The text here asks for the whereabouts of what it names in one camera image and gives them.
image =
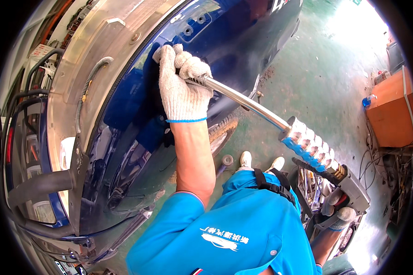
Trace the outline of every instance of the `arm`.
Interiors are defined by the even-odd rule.
[[[211,76],[209,66],[184,52],[181,44],[162,47],[159,89],[174,135],[176,191],[191,192],[206,206],[216,182],[206,122],[213,90],[184,80],[203,74]]]
[[[334,215],[334,205],[336,205],[342,195],[343,191],[340,188],[336,188],[325,199],[323,207],[321,208],[321,214],[328,217]],[[338,217],[338,220],[329,228],[320,232],[320,234],[318,234],[310,245],[315,263],[321,266],[323,266],[326,262],[332,247],[340,238],[341,232],[343,232],[344,228],[346,228],[346,226],[348,226],[355,219],[356,212],[350,207],[342,207],[335,213],[335,215]]]
[[[329,257],[332,247],[340,238],[341,232],[342,231],[333,231],[328,228],[320,232],[320,234],[318,234],[318,236],[310,244],[316,264],[321,266],[324,265],[327,257]]]
[[[206,206],[216,183],[206,121],[171,123],[177,156],[176,191],[188,191]]]

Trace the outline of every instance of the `hand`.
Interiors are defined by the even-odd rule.
[[[176,74],[176,69],[180,69],[179,75]],[[189,52],[183,52],[182,44],[162,47],[159,89],[168,122],[198,122],[207,119],[208,103],[213,97],[213,90],[186,84],[184,80],[203,74],[211,77],[209,65]]]
[[[343,195],[341,188],[337,187],[324,201],[323,207],[321,208],[321,214],[325,216],[332,216],[335,210],[334,205],[340,200]],[[341,231],[346,228],[356,217],[356,212],[353,208],[342,207],[337,213],[336,216],[338,220],[332,224],[329,229],[333,231]]]

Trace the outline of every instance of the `bolt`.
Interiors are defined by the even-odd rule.
[[[130,45],[136,43],[136,41],[138,41],[138,39],[141,37],[141,33],[135,33],[132,38],[130,39]]]

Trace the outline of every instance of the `blue bottle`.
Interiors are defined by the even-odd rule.
[[[378,99],[378,97],[377,97],[376,95],[374,95],[374,94],[372,94],[372,95],[370,95],[370,96],[368,96],[368,97],[364,97],[364,98],[363,98],[363,106],[364,106],[364,107],[369,106],[370,103],[372,103],[372,98]]]

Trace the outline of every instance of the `corrugated conduit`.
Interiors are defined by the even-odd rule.
[[[113,58],[110,56],[104,57],[101,60],[96,63],[96,65],[93,67],[92,72],[90,72],[86,84],[84,85],[83,91],[81,93],[80,101],[78,101],[78,107],[77,107],[77,115],[75,117],[75,123],[76,123],[76,129],[77,129],[77,134],[81,133],[81,109],[83,108],[83,96],[86,95],[87,89],[89,88],[90,81],[92,81],[93,77],[95,76],[96,72],[104,66],[105,64],[112,64]]]

